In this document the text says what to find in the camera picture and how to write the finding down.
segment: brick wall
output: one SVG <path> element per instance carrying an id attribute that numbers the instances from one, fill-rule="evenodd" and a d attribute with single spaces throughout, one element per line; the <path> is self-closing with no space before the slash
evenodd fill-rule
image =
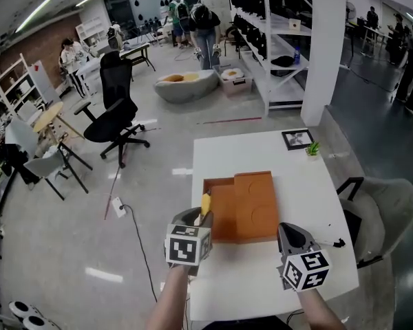
<path id="1" fill-rule="evenodd" d="M 14 44 L 0 55 L 1 71 L 6 70 L 23 54 L 26 63 L 31 65 L 41 60 L 54 88 L 61 84 L 58 58 L 61 53 L 61 42 L 64 38 L 78 40 L 75 27 L 81 24 L 78 14 L 55 22 L 22 41 Z"/>

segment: framed picture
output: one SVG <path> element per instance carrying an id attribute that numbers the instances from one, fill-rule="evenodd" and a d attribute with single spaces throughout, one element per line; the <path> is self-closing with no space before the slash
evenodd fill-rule
<path id="1" fill-rule="evenodd" d="M 314 141 L 308 129 L 284 131 L 282 135 L 289 151 L 307 148 Z"/>

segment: yellow cushion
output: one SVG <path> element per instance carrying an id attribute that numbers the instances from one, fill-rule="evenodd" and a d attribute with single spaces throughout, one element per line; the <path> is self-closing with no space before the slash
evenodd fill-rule
<path id="1" fill-rule="evenodd" d="M 172 74 L 163 80 L 166 82 L 180 82 L 181 80 L 184 80 L 184 76 L 181 76 L 180 74 Z"/>
<path id="2" fill-rule="evenodd" d="M 199 78 L 199 74 L 185 74 L 184 80 L 197 80 Z"/>

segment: small green plant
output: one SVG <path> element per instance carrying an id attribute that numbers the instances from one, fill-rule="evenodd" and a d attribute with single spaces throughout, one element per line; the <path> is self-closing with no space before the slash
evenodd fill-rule
<path id="1" fill-rule="evenodd" d="M 319 151 L 319 143 L 318 142 L 312 142 L 310 143 L 310 146 L 306 148 L 306 152 L 310 157 L 314 157 L 318 155 Z"/>

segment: red line on floor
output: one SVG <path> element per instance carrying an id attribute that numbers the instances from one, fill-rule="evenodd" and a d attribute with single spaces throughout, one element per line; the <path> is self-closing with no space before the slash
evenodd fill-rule
<path id="1" fill-rule="evenodd" d="M 203 122 L 202 124 L 219 124 L 223 122 L 251 121 L 251 120 L 261 120 L 261 119 L 262 118 L 235 118 L 232 120 L 208 121 L 208 122 Z"/>

